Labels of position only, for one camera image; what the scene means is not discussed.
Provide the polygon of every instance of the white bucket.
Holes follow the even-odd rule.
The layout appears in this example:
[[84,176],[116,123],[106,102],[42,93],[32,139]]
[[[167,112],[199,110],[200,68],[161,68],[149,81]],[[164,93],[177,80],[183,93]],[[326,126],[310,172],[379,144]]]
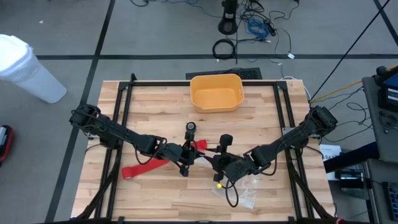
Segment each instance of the white bucket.
[[55,103],[67,89],[37,60],[32,48],[17,37],[0,34],[0,79]]

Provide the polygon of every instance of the black metal frame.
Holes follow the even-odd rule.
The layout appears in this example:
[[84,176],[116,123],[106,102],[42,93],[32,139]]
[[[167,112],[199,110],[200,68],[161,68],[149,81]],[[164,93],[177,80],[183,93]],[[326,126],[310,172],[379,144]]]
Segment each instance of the black metal frame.
[[[176,82],[140,82],[140,81],[138,81],[137,82],[135,75],[132,74],[131,80],[129,82],[120,82],[119,83],[118,94],[116,97],[116,104],[114,107],[113,121],[118,120],[121,97],[122,97],[123,90],[125,90],[125,89],[127,89],[127,96],[126,96],[126,102],[124,105],[124,112],[123,112],[123,120],[122,120],[123,126],[125,126],[127,124],[127,117],[128,117],[129,106],[130,106],[130,102],[131,102],[132,88],[134,86],[189,86],[189,85],[190,85],[190,81],[176,81]],[[280,128],[282,131],[282,128],[285,128],[285,121],[284,121],[284,114],[283,114],[282,104],[280,102],[280,95],[279,95],[279,89],[281,89],[284,94],[284,100],[285,100],[285,104],[286,104],[287,116],[289,118],[290,127],[295,126],[292,105],[290,104],[289,92],[288,92],[287,84],[285,81],[276,81],[276,82],[243,81],[243,85],[244,86],[272,86],[273,87],[275,103],[276,103],[278,118],[279,118],[279,124],[280,124]],[[96,206],[94,219],[101,219],[100,216],[101,216],[101,210],[102,210],[102,204],[103,204],[103,195],[104,195],[104,190],[106,190],[109,186],[109,184],[108,184],[109,178],[112,178],[112,186],[111,186],[111,192],[109,195],[109,202],[108,202],[108,208],[106,211],[106,218],[104,218],[104,219],[105,220],[112,219],[114,199],[115,199],[115,195],[116,195],[116,187],[117,187],[117,182],[118,182],[118,174],[119,174],[119,168],[120,168],[120,163],[121,163],[122,149],[123,149],[123,144],[121,144],[121,147],[119,149],[117,149],[117,151],[116,151],[114,167],[111,171],[111,172],[116,172],[116,173],[113,173],[112,176],[110,174],[108,175],[108,172],[109,172],[109,165],[111,163],[111,155],[112,155],[113,150],[107,149],[105,159],[104,159],[103,172],[102,172],[102,176],[101,176],[101,186],[99,188],[100,190],[97,193],[97,195],[101,194],[101,198]],[[295,150],[295,153],[296,153],[296,156],[299,156],[298,150]],[[286,150],[285,155],[286,155],[288,170],[294,169],[295,167],[292,162],[292,156],[290,154],[290,150]],[[303,182],[305,183],[305,185],[307,185],[307,178],[305,176],[305,169],[304,169],[303,160],[301,157],[299,159],[297,159],[297,163],[298,163],[298,169],[299,169],[300,176],[301,176]],[[291,187],[291,191],[292,191],[292,197],[293,197],[293,203],[294,203],[296,217],[302,218],[299,193],[297,192],[297,185],[291,176],[289,176],[289,179],[290,179],[290,187]],[[306,197],[305,197],[305,204],[307,207],[308,217],[313,218],[312,206]],[[286,222],[263,222],[263,223],[286,224],[286,223],[292,222],[291,217],[289,217],[289,220],[290,221],[286,221]],[[112,223],[120,223],[120,224],[123,224],[123,223],[161,223],[161,224],[168,224],[168,223],[175,223],[175,222],[129,222],[129,221],[124,221],[124,219],[122,218],[122,219],[119,219],[119,221],[115,221]],[[197,223],[197,222],[179,222],[179,224],[184,224],[184,223]],[[233,224],[233,223],[241,223],[241,222],[223,222],[223,223]]]

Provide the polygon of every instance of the red object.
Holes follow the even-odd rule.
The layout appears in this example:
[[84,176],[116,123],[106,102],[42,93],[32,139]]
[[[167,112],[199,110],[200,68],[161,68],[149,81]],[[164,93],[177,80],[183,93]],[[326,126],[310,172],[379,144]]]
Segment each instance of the red object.
[[[207,148],[207,141],[206,140],[199,140],[197,141],[198,150],[203,151]],[[163,165],[166,165],[170,161],[159,160],[159,159],[152,159],[145,165],[135,165],[132,167],[123,167],[122,168],[122,177],[123,180],[133,178],[140,174],[145,174],[151,170],[159,168]]]
[[4,145],[2,145],[1,149],[0,149],[0,152],[2,150],[4,150],[4,152],[2,153],[2,156],[0,157],[0,162],[5,160],[5,158],[7,157],[8,153],[10,151],[10,148],[11,148],[12,137],[14,135],[14,130],[12,130],[12,128],[10,126],[4,125],[3,127],[7,129],[7,131],[6,131],[7,139],[6,139],[6,142],[4,143]]

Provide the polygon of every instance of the red cloth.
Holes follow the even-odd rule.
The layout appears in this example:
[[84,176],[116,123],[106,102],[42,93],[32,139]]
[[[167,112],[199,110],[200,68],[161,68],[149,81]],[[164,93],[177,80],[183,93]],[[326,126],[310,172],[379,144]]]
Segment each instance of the red cloth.
[[[199,140],[199,141],[197,141],[197,145],[198,145],[198,150],[203,151],[207,148],[207,141]],[[123,180],[133,178],[140,174],[145,174],[146,172],[149,172],[149,171],[159,168],[163,165],[166,165],[169,162],[170,161],[167,161],[167,160],[152,159],[145,165],[138,164],[138,165],[135,165],[132,167],[123,167],[122,168]]]

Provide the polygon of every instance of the white cable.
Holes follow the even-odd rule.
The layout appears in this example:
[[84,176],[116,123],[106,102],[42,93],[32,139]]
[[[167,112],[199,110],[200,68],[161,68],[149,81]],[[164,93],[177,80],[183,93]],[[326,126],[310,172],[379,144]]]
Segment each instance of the white cable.
[[[286,80],[286,79],[289,79],[289,78],[290,78],[290,79],[293,79],[293,80],[297,80],[296,78],[290,77],[290,76],[281,78],[281,80]],[[310,92],[308,91],[307,87],[305,87],[305,85],[304,85],[304,90],[305,90],[305,92],[306,92],[306,94],[307,94],[308,99],[311,99],[311,94],[310,94]]]

